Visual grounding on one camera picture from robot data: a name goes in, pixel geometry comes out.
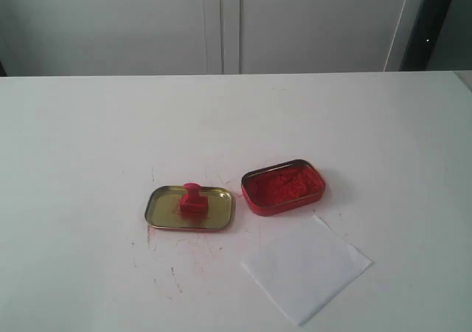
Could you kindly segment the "red plastic stamp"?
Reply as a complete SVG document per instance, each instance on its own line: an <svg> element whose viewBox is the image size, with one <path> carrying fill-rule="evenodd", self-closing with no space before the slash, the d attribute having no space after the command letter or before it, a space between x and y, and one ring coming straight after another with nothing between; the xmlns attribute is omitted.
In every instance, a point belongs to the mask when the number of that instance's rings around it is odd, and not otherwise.
<svg viewBox="0 0 472 332"><path fill-rule="evenodd" d="M201 194L201 186L196 183L186 183L183 188L185 193L179 203L181 214L188 218L204 217L208 212L209 202L208 198Z"/></svg>

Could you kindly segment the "red ink pad tin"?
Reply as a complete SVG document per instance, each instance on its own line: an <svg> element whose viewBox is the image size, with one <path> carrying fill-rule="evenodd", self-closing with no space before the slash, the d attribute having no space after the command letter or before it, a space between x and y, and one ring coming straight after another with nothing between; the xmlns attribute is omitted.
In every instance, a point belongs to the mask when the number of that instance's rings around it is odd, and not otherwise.
<svg viewBox="0 0 472 332"><path fill-rule="evenodd" d="M241 190L251 211L273 216L319 201L326 182L304 159L293 159L246 173Z"/></svg>

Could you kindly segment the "gold tin lid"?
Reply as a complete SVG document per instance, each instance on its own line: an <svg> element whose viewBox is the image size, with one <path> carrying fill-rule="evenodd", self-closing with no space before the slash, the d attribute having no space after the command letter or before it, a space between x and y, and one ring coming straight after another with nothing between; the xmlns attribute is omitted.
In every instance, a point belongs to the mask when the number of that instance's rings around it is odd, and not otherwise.
<svg viewBox="0 0 472 332"><path fill-rule="evenodd" d="M150 196L145 210L148 226L155 229L195 232L217 232L228 227L235 211L235 200L221 187L202 187L201 194L208 198L209 208L204 217L188 218L179 209L183 186L163 186Z"/></svg>

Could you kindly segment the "white paper sheet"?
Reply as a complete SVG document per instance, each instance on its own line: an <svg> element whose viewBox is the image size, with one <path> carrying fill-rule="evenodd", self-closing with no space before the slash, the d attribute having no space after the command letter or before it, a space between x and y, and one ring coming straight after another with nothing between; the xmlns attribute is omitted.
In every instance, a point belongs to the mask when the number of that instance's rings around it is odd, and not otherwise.
<svg viewBox="0 0 472 332"><path fill-rule="evenodd" d="M298 326L371 265L367 256L316 215L241 262L281 313Z"/></svg>

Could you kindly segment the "white cabinet doors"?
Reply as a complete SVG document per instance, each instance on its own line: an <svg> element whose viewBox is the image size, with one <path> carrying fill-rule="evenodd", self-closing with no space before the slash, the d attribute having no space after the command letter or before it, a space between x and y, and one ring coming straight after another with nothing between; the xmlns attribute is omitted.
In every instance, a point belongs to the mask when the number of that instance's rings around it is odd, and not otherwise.
<svg viewBox="0 0 472 332"><path fill-rule="evenodd" d="M10 76L397 71L422 0L1 0Z"/></svg>

